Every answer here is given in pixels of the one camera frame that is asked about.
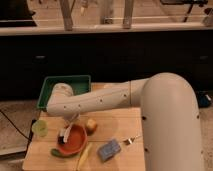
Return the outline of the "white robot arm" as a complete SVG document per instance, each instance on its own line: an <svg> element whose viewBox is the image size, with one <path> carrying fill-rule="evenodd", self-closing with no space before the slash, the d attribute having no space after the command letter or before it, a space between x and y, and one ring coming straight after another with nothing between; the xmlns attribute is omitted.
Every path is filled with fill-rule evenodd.
<svg viewBox="0 0 213 171"><path fill-rule="evenodd" d="M163 72L80 95L70 94L70 88L53 88L46 107L50 115L138 107L146 171L204 171L198 102L182 76Z"/></svg>

